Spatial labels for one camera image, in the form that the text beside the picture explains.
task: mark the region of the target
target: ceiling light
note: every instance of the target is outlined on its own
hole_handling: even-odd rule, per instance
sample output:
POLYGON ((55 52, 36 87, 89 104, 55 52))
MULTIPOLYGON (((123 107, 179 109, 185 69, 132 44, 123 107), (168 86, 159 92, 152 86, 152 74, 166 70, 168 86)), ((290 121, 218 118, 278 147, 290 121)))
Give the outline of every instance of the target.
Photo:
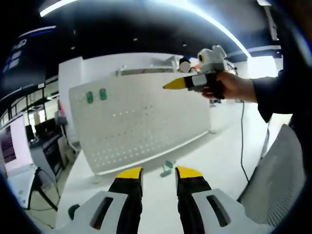
POLYGON ((215 27, 217 27, 219 30, 221 30, 225 35, 227 35, 243 52, 244 54, 248 57, 251 58, 252 56, 250 53, 247 51, 247 49, 243 46, 243 44, 226 28, 224 27, 221 23, 216 21, 214 18, 211 16, 207 15, 206 13, 202 12, 200 9, 192 5, 191 3, 188 2, 180 2, 180 1, 173 1, 173 0, 157 0, 156 2, 163 2, 166 4, 170 4, 172 6, 182 8, 186 11, 193 12, 194 14, 202 17, 203 19, 207 20, 211 24, 213 24, 215 27))
POLYGON ((74 2, 74 1, 77 1, 77 0, 60 0, 60 1, 52 4, 51 6, 48 6, 43 11, 41 11, 40 16, 44 17, 45 15, 49 14, 50 12, 52 12, 52 11, 54 11, 54 10, 64 6, 64 5, 67 5, 71 2, 74 2))

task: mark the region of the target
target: gray mesh chair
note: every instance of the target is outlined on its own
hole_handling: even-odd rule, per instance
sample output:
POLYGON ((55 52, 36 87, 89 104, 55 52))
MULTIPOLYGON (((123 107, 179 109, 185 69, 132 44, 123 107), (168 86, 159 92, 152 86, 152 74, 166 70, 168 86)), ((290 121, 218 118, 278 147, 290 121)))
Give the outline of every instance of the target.
POLYGON ((301 145, 294 131, 283 125, 239 201, 251 220, 276 226, 295 202, 304 181, 301 145))

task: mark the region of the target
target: black sleeve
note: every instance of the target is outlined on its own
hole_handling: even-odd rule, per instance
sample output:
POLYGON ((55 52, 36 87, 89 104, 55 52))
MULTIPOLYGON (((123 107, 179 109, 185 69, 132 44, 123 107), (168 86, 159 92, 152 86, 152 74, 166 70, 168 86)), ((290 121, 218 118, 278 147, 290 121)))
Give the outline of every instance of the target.
POLYGON ((273 113, 292 114, 296 108, 297 87, 285 73, 280 76, 253 79, 253 87, 258 102, 258 110, 268 122, 273 113))

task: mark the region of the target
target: yellow tip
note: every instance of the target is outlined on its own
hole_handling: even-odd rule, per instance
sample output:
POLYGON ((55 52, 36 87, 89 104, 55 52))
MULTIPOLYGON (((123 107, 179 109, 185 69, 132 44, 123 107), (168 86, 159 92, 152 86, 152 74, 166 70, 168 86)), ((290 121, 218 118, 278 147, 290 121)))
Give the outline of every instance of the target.
POLYGON ((164 89, 185 89, 184 78, 178 78, 163 86, 164 89))
POLYGON ((193 178, 193 177, 201 177, 203 176, 202 173, 200 173, 199 171, 196 171, 192 168, 187 168, 187 167, 181 167, 181 166, 178 166, 176 167, 177 170, 179 171, 179 174, 180 174, 180 179, 183 179, 183 178, 193 178))
POLYGON ((141 167, 135 167, 126 171, 119 173, 116 178, 125 178, 125 179, 140 179, 141 167))

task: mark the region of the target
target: white pegboard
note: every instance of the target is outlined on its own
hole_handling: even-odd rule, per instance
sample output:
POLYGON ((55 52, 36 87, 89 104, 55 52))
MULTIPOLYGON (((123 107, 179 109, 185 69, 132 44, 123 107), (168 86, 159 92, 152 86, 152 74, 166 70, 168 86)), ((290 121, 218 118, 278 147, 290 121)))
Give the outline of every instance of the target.
POLYGON ((139 164, 209 131, 208 100, 162 88, 182 75, 129 75, 69 90, 75 130, 95 174, 139 164), (106 100, 100 100, 101 88, 106 100), (92 104, 87 92, 93 93, 92 104))

